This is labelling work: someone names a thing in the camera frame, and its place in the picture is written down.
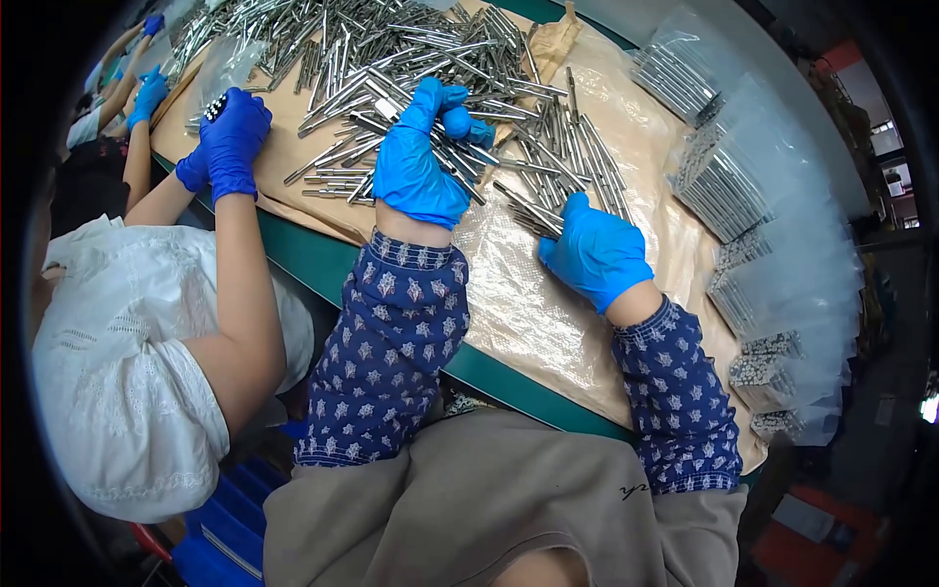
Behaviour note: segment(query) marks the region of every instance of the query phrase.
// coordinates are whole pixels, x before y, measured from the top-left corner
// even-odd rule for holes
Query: white shirt
[[[229,449],[205,375],[180,341],[218,332],[215,233],[106,216],[49,244],[66,268],[33,346],[55,460],[88,507],[154,523],[202,505]],[[274,282],[287,373],[306,374],[313,320]]]
[[[101,120],[101,107],[98,106],[82,116],[69,127],[69,136],[65,140],[66,148],[71,151],[81,143],[94,141],[98,137],[98,123]]]

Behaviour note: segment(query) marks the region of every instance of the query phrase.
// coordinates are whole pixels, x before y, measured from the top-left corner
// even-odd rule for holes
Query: green table edge
[[[174,165],[164,157],[154,153],[154,158],[164,169],[172,171]],[[212,210],[208,190],[195,199]],[[257,219],[270,261],[340,307],[342,285],[359,249],[261,209]],[[481,394],[560,430],[627,442],[636,439],[630,430],[582,408],[470,345],[463,345],[444,371]]]

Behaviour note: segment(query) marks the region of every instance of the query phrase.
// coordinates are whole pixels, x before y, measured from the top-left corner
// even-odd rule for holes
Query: forearm
[[[131,143],[124,163],[124,183],[131,186],[127,196],[126,216],[150,189],[150,124],[141,120],[131,129]]]
[[[118,84],[120,84],[120,82],[121,80],[118,80],[116,77],[111,78],[111,81],[108,82],[108,85],[106,85],[104,89],[101,91],[101,97],[104,98],[105,100],[107,100],[108,98],[111,98],[111,96],[114,95],[115,90],[117,89],[117,86]]]
[[[257,225],[254,197],[215,204],[218,325],[185,341],[206,374],[230,434],[237,434],[284,378],[284,335]]]
[[[439,370],[466,335],[468,276],[466,258],[449,244],[376,232],[362,247],[310,377],[309,431],[294,449],[296,463],[345,466],[397,455],[420,429]]]
[[[655,493],[739,482],[735,410],[700,342],[698,318],[664,296],[651,317],[616,329],[613,357],[623,370],[633,425],[642,435],[637,453]]]
[[[174,171],[128,212],[124,225],[171,226],[179,220],[179,215],[190,205],[194,196],[179,181]]]
[[[137,84],[137,78],[133,75],[133,70],[137,65],[140,56],[146,52],[150,46],[150,41],[153,38],[146,36],[141,39],[140,44],[137,45],[137,48],[133,52],[133,58],[131,59],[130,64],[127,66],[127,71],[124,72],[124,77],[121,78],[120,82],[117,83],[114,92],[107,100],[104,101],[104,104],[101,105],[101,116],[98,119],[98,132],[104,129],[110,123],[117,114],[124,109],[124,106],[127,104],[127,100],[131,98],[131,92],[133,91],[134,86]]]
[[[144,24],[138,23],[134,27],[128,29],[124,32],[123,35],[117,38],[117,40],[108,47],[107,52],[104,54],[104,57],[101,58],[101,63],[104,64],[104,67],[107,67],[112,59],[124,52],[124,48],[127,47],[134,37],[140,34],[140,31],[144,30]]]
[[[124,138],[125,136],[128,135],[127,120],[125,120],[124,122],[121,122],[116,127],[106,132],[104,135],[110,136],[111,138],[115,138],[115,139]]]

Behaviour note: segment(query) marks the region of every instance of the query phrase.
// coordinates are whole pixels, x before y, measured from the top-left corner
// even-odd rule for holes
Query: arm
[[[394,458],[420,429],[439,370],[463,342],[469,271],[450,242],[470,199],[440,171],[429,132],[441,115],[453,138],[491,147],[494,130],[459,105],[466,96],[465,87],[425,78],[385,135],[377,231],[346,278],[343,311],[310,377],[308,436],[294,447],[299,465]]]
[[[297,464],[392,458],[420,429],[470,324],[466,258],[450,236],[377,204],[377,232],[346,278],[343,311],[310,377]]]
[[[592,209],[583,192],[571,194],[562,216],[561,237],[542,239],[538,255],[616,327],[613,357],[643,435],[637,453],[650,489],[736,487],[740,431],[700,347],[698,319],[653,284],[638,228]]]
[[[127,214],[150,189],[150,117],[166,98],[166,78],[160,75],[160,66],[144,76],[144,85],[137,94],[133,112],[126,123],[131,129],[127,161],[124,163],[124,182],[131,186],[128,194]]]
[[[124,48],[127,47],[128,43],[130,43],[134,37],[140,34],[140,31],[142,30],[144,30],[144,24],[138,23],[134,27],[125,31],[123,35],[118,37],[117,40],[112,43],[110,47],[108,47],[104,57],[101,58],[101,64],[107,67],[107,65],[111,63],[115,57],[124,52]]]
[[[172,226],[195,196],[173,172],[144,196],[139,203],[128,208],[125,226]]]
[[[284,378],[286,357],[254,197],[215,206],[219,333],[183,341],[202,368],[234,436]]]
[[[117,78],[117,77],[111,78],[111,81],[108,82],[108,85],[106,85],[104,89],[102,89],[101,97],[104,98],[105,101],[107,101],[108,98],[114,95],[115,90],[117,90],[117,85],[120,84],[121,79],[123,78]]]
[[[252,163],[270,131],[270,110],[260,98],[234,87],[225,96],[222,114],[211,123],[203,118],[198,148],[204,149],[199,161],[208,170],[200,173],[212,181],[216,212],[219,332],[182,342],[205,374],[229,435],[235,436],[277,390],[286,356],[254,208]],[[171,195],[181,196],[180,186],[186,189],[172,176],[167,182]]]
[[[714,359],[700,346],[698,318],[651,281],[626,290],[607,317],[616,327],[613,358],[642,435],[636,452],[652,492],[736,487],[740,429]]]
[[[131,130],[127,162],[124,163],[124,183],[131,186],[124,211],[126,215],[150,189],[150,123],[146,120],[140,120]]]
[[[114,92],[104,101],[104,104],[100,106],[100,115],[98,117],[98,132],[101,132],[104,127],[108,125],[109,122],[114,120],[114,117],[124,109],[124,106],[127,104],[127,100],[131,97],[131,92],[133,87],[137,83],[136,77],[133,75],[134,66],[137,65],[137,60],[140,59],[140,56],[146,52],[150,46],[150,41],[153,38],[150,35],[147,35],[141,39],[140,43],[137,45],[137,48],[133,52],[133,58],[131,63],[128,65],[127,74],[121,78],[120,82],[117,83],[117,87]]]

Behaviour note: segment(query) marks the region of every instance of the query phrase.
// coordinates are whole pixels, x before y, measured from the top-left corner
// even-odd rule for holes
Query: woven plastic sheet
[[[564,65],[577,79],[580,110],[590,116],[619,164],[655,283],[700,318],[704,350],[716,359],[717,374],[737,408],[744,471],[753,471],[765,460],[766,446],[750,430],[750,414],[728,385],[728,367],[739,345],[705,294],[718,242],[674,198],[665,180],[674,165],[673,153],[684,148],[690,129],[629,80],[630,58],[588,25]],[[557,87],[564,87],[563,72],[560,68],[555,74]],[[508,150],[520,155],[514,144]],[[493,178],[527,193],[511,170],[497,169]],[[536,238],[511,220],[507,199],[491,182],[484,197],[488,205],[471,206],[454,232],[470,267],[472,326],[467,342],[580,406],[632,428],[623,376],[609,351],[609,324],[542,266]]]

